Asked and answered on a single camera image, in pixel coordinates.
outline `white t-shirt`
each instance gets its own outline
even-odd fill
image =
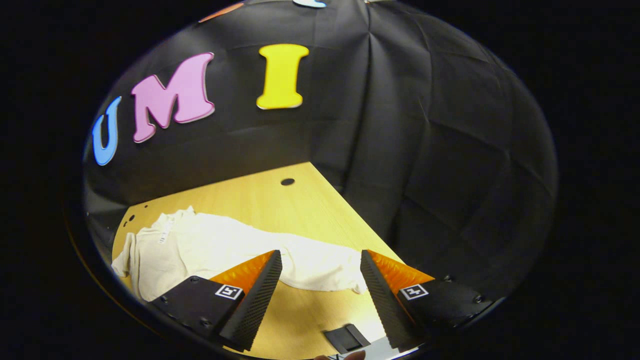
[[[280,280],[294,288],[316,291],[366,291],[360,253],[302,236],[269,233],[229,217],[195,213],[190,206],[161,214],[149,228],[128,233],[111,267],[131,274],[134,294],[151,301],[189,276],[210,279],[233,266],[280,250]]]

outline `foam letter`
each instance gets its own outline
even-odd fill
[[[166,88],[156,75],[152,75],[131,90],[136,97],[136,132],[133,134],[133,141],[144,142],[156,133],[156,126],[150,123],[147,110],[166,129],[171,122],[176,99],[178,111],[175,121],[178,123],[196,121],[213,113],[215,107],[213,102],[207,100],[204,83],[205,70],[211,59],[212,53],[204,53],[184,60],[173,73]]]
[[[302,95],[296,92],[298,64],[308,54],[309,49],[295,44],[260,48],[260,55],[267,58],[264,92],[256,101],[260,109],[297,108],[302,104]]]
[[[320,3],[316,0],[293,0],[294,3],[302,6],[309,6],[311,8],[324,8],[326,7],[325,3]]]
[[[107,147],[102,147],[102,120],[104,120],[104,115],[100,115],[98,121],[93,125],[93,155],[100,166],[106,165],[113,159],[118,147],[118,119],[116,116],[120,100],[122,100],[122,96],[118,96],[114,101],[111,101],[107,108],[107,132],[109,135]]]
[[[224,8],[224,9],[218,11],[218,12],[215,12],[215,13],[207,16],[206,18],[204,18],[204,19],[202,19],[202,20],[200,20],[198,22],[205,22],[205,21],[211,20],[211,19],[213,19],[215,17],[219,17],[220,15],[225,15],[226,13],[230,13],[230,12],[234,11],[235,9],[241,7],[242,5],[244,5],[244,3],[233,4],[233,5],[228,6],[228,7]]]

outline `screw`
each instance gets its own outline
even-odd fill
[[[208,321],[205,318],[200,318],[200,325],[204,326],[204,327],[210,327],[211,326],[211,322]]]

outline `blue letter u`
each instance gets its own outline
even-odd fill
[[[109,142],[107,147],[102,147],[102,119],[104,115],[101,115],[98,121],[93,125],[93,154],[95,155],[95,161],[100,166],[106,165],[113,155],[116,153],[116,147],[118,147],[118,123],[116,113],[118,112],[118,104],[122,96],[117,97],[109,104],[107,108],[107,129],[109,135]]]

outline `yellow letter i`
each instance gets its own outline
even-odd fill
[[[263,110],[302,105],[302,95],[296,92],[298,64],[309,54],[309,49],[296,44],[274,44],[261,47],[259,52],[267,59],[267,68],[264,92],[256,100],[256,105]]]

